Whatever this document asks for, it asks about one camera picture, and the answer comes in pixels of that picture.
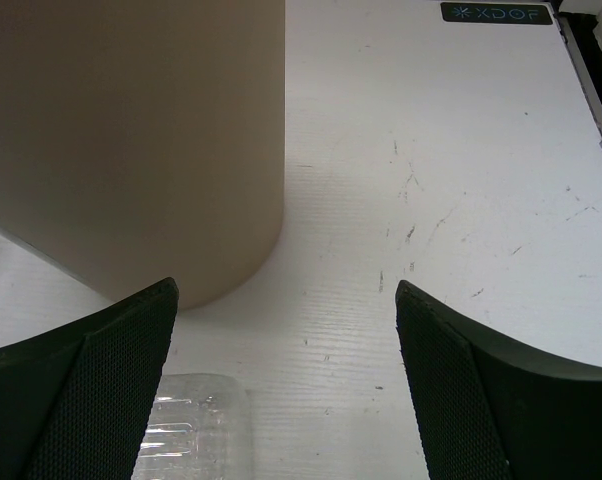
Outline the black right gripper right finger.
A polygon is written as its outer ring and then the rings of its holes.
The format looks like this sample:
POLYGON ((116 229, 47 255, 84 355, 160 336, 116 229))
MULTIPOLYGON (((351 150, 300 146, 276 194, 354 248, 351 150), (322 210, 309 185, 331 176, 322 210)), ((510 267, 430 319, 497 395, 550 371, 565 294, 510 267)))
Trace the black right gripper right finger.
POLYGON ((472 320, 403 280, 396 327, 431 479, 602 479, 602 367, 472 320))

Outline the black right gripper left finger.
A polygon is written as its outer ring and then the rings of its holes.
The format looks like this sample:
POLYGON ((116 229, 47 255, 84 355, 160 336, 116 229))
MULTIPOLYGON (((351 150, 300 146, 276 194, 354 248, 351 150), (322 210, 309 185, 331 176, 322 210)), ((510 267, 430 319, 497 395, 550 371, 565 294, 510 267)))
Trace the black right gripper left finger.
POLYGON ((129 479, 178 310, 171 278, 0 348, 0 479, 129 479))

